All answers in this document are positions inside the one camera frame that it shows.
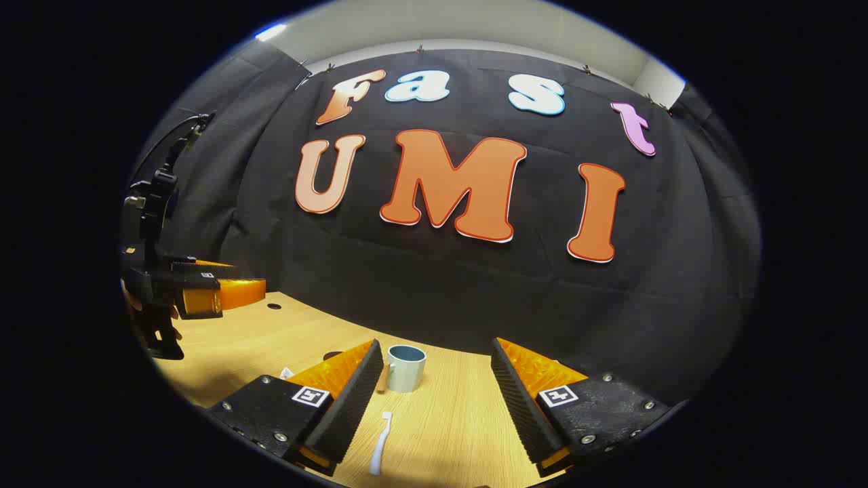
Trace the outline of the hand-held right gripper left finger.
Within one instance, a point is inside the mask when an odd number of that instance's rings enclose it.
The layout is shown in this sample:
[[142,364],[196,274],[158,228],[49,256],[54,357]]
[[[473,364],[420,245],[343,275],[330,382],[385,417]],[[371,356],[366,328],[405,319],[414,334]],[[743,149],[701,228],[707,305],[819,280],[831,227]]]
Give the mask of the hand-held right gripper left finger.
[[382,368],[380,343],[368,340],[288,379],[260,375],[204,411],[254,448],[332,476],[353,442]]

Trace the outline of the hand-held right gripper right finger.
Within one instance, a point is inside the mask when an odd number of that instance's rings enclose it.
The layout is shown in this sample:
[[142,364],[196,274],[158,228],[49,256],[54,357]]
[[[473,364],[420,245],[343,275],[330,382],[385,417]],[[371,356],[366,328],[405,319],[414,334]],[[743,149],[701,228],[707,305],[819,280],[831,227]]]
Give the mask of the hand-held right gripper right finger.
[[670,405],[611,369],[564,364],[503,338],[491,344],[509,417],[543,478],[598,466],[671,417]]

